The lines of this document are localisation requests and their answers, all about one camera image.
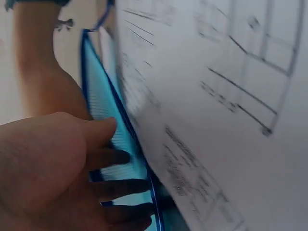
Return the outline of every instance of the skin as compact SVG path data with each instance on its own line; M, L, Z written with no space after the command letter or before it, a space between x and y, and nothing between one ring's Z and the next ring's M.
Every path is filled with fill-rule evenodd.
M148 190L144 180L89 182L89 171L129 161L106 148L116 122L90 121L76 82L57 63L52 1L14 5L14 48L26 115L0 126L0 227L8 231L143 231L153 205L99 201Z
M113 118L86 121L66 113L0 126L1 230L145 230L152 204L98 201L144 192L146 181L89 182L90 170L129 162L127 153L103 148L115 129Z

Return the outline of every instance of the blue binding strip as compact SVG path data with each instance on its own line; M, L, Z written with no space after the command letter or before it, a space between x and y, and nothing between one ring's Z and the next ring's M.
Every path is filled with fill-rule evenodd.
M156 217L157 230L158 231L165 231L163 214L162 214L162 211L158 208L158 201L156 199L156 191L155 191L154 183L153 183L153 177L155 176L155 174L153 173L153 171L149 167L149 165L148 165L148 163L147 163L147 161L146 161L146 159L143 155L143 151L142 151L140 142L139 142L137 134L136 134L136 132L135 132L130 120L129 120L128 114L127 114L127 112L126 112L126 110L125 110L125 108L124 108L124 106L123 106L123 104L122 104L122 102L121 102L121 100L120 100L120 98L119 98L119 96L118 96L118 94L117 94L108 74L106 73L106 70L105 70L105 68L104 68L104 66L101 62L101 59L97 55L97 52L95 51L93 44L92 44L92 41L91 41L91 39L89 38L89 35L88 35L89 32L97 31L99 29L99 27L104 24L106 18L108 17L108 15L110 13L111 7L113 5L114 5L114 1L108 0L106 12L101 17L101 19L98 21L96 26L93 29L90 29L90 30L84 29L82 31L81 46L80 46L82 91L83 91L84 97L85 97L86 102L87 102L87 107L88 107L88 109L90 109L90 104L89 104L89 99L88 99L88 82L87 82L88 80L87 80L87 74L86 74L87 70L86 70L86 67L85 67L86 60L85 60L85 49L84 49L85 41L88 40L89 44L91 46L91 49L93 50L94 54L96 55L96 58L98 59L103 71L105 72L105 74L108 78L108 82L110 84L111 91L113 93L116 105L119 109L119 112L120 112L121 117L124 121L124 124L125 124L127 130L129 131L130 135L132 136L133 140L135 141L135 144L138 148L138 152L141 154L140 156L142 157L142 159L144 161L144 164L145 164L145 167L146 167L146 170L147 170L147 173L148 173L148 181L151 184L151 189L150 189L151 198L152 198L152 201L153 201L155 208L156 208L155 217ZM103 180L103 176L102 176L102 174L99 170L91 172L90 177L93 181L102 181ZM104 203L103 205L104 206L111 206L112 202Z

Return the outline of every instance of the sleeve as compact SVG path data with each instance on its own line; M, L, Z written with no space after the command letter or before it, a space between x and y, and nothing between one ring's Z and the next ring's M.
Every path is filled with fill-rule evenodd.
M53 1L61 6L65 6L70 0L6 0L5 9L13 9L13 6L16 2L25 2L25 1Z

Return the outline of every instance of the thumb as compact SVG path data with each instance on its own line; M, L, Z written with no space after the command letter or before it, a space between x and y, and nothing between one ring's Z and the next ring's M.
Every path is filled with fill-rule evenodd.
M79 120L79 124L86 140L88 152L106 146L116 131L116 120L112 117L102 121Z

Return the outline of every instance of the finger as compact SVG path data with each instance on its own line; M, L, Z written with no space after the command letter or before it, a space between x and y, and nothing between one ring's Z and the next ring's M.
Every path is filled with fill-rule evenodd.
M88 152L93 152L108 144L116 131L116 120L114 118L103 121L78 120L78 122L81 125Z
M112 165L127 164L129 161L130 155L125 151L102 148L87 155L86 167L89 171L93 171Z
M136 206L118 205L105 208L105 217L109 224L130 222L140 217L150 217L154 214L154 205L145 203Z
M134 193L142 193L150 189L146 180L109 180L89 182L95 196L101 201L111 201L116 198Z
M110 231L145 231L152 223L150 217L142 217L135 221L112 225Z

